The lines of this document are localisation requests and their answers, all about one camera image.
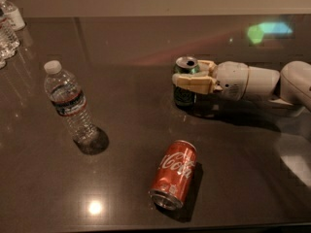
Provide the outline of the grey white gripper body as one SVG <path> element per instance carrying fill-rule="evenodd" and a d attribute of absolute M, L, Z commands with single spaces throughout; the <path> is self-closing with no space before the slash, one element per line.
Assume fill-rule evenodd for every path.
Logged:
<path fill-rule="evenodd" d="M 223 62 L 214 69 L 212 77 L 217 80 L 216 93 L 220 97 L 238 101 L 246 90 L 249 67 L 238 62 Z"/>

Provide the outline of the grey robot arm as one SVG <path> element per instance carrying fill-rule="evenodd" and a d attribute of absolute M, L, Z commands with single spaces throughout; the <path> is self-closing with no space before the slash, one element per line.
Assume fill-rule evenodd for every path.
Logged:
<path fill-rule="evenodd" d="M 292 61 L 280 71 L 232 61 L 192 62 L 194 72 L 172 75 L 172 83 L 183 90 L 231 101 L 252 101 L 280 115 L 311 110 L 311 65 L 306 62 Z"/>

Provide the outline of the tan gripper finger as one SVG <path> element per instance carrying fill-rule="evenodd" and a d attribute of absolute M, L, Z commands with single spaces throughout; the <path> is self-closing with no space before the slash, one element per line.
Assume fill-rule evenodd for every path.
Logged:
<path fill-rule="evenodd" d="M 172 83 L 181 89 L 198 94 L 211 94 L 223 91 L 216 79 L 209 76 L 198 76 L 197 74 L 174 74 Z"/>
<path fill-rule="evenodd" d="M 217 65 L 214 61 L 199 60 L 198 66 L 199 66 L 199 72 L 198 72 L 199 76 L 209 76 L 209 77 L 215 76 L 215 70 L 217 69 Z"/>

